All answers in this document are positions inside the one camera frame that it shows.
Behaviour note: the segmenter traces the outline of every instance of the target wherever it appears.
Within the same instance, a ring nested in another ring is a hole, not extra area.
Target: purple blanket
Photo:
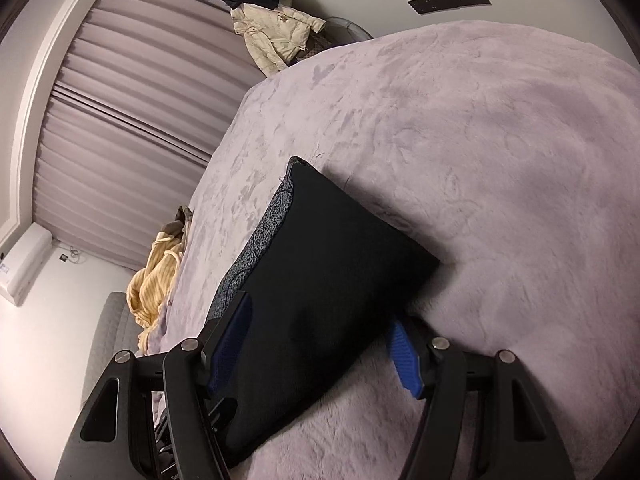
[[[299,155],[443,261],[413,309],[470,350],[514,351],[577,478],[593,478],[640,405],[639,104],[640,74],[623,61],[489,22],[336,48],[268,78],[194,194],[190,248],[154,349],[200,331]],[[234,474],[396,478],[421,407],[377,343]]]

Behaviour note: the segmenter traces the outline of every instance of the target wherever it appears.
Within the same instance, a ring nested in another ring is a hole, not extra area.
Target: white wall-mounted air conditioner
[[[52,244],[44,227],[33,223],[0,262],[0,295],[19,306]]]

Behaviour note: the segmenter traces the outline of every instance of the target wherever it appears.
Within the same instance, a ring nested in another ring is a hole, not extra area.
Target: pleated curtain
[[[97,0],[51,93],[34,221],[131,269],[264,75],[219,0]]]

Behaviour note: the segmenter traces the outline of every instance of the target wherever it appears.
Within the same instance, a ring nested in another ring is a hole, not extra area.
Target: cushion
[[[104,304],[94,341],[89,352],[89,362],[82,387],[82,404],[86,402],[94,386],[100,379],[113,355],[120,350],[138,350],[138,334],[142,327],[129,311],[127,295],[124,292],[112,292]]]
[[[424,285],[437,259],[300,158],[238,260],[210,317],[247,291],[254,319],[229,384],[238,401],[217,435],[227,463],[247,458],[319,399]]]

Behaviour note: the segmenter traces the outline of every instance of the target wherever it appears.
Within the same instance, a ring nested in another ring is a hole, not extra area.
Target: blue gripper pad
[[[424,382],[420,377],[420,359],[402,324],[395,320],[386,337],[386,347],[396,365],[400,382],[416,399],[420,399]]]
[[[211,356],[211,377],[207,385],[211,395],[229,382],[253,317],[254,304],[251,297],[245,294]]]

